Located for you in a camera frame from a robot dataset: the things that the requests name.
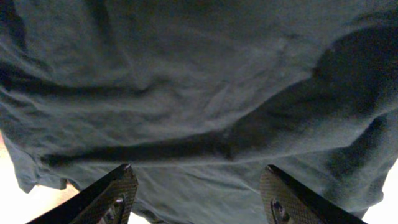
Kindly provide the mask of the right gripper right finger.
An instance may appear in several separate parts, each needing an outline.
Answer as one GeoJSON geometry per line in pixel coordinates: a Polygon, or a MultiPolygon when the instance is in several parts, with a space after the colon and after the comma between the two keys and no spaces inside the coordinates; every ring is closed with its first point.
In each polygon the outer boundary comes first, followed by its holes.
{"type": "Polygon", "coordinates": [[[264,169],[260,192],[268,224],[366,224],[274,165],[264,169]]]}

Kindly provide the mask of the black Nike t-shirt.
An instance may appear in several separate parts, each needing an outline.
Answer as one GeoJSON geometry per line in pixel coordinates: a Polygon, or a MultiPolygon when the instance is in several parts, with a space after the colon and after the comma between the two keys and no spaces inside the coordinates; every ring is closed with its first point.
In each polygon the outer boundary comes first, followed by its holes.
{"type": "Polygon", "coordinates": [[[395,0],[1,2],[19,187],[123,163],[151,223],[264,223],[273,164],[357,217],[397,160],[395,0]]]}

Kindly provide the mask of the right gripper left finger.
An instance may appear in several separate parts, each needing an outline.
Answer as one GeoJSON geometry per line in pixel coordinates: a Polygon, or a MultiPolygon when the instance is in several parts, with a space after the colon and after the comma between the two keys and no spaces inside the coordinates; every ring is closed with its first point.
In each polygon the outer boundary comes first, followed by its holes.
{"type": "Polygon", "coordinates": [[[122,164],[28,224],[127,224],[137,188],[132,167],[122,164]]]}

